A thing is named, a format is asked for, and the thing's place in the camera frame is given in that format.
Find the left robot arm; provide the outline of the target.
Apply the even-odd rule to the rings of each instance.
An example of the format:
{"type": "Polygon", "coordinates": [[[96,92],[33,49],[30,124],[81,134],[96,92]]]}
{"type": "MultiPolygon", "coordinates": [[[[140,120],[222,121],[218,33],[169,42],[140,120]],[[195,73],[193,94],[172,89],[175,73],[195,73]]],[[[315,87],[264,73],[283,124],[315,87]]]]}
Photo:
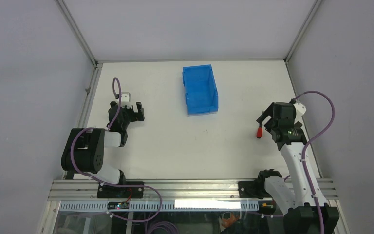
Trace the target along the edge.
{"type": "Polygon", "coordinates": [[[69,173],[83,172],[99,178],[97,198],[140,199],[144,195],[144,182],[127,181],[122,170],[104,162],[104,149],[125,146],[127,128],[130,123],[144,121],[144,108],[141,102],[135,106],[119,106],[112,101],[108,114],[109,120],[113,121],[110,130],[73,128],[70,131],[61,156],[61,167],[69,173]]]}

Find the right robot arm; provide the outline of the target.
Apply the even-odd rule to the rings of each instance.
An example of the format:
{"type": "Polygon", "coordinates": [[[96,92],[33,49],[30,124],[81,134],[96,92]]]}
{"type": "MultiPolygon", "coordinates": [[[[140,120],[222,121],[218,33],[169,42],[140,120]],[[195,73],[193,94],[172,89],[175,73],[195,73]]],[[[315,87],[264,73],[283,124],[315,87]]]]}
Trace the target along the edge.
{"type": "Polygon", "coordinates": [[[282,174],[262,170],[252,181],[238,182],[240,198],[272,198],[283,214],[287,234],[331,234],[340,214],[320,188],[307,156],[308,141],[298,118],[305,106],[292,101],[273,102],[257,118],[260,128],[271,134],[285,160],[292,183],[289,188],[282,174]]]}

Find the red handled screwdriver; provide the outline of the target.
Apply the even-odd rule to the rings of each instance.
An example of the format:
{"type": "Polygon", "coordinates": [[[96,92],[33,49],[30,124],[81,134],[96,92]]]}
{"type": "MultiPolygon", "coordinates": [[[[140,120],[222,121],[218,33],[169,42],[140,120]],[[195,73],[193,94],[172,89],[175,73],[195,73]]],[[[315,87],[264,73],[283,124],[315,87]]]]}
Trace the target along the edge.
{"type": "Polygon", "coordinates": [[[260,139],[262,137],[262,133],[263,133],[263,124],[261,122],[261,123],[259,123],[259,126],[257,128],[257,132],[256,132],[257,139],[260,139]]]}

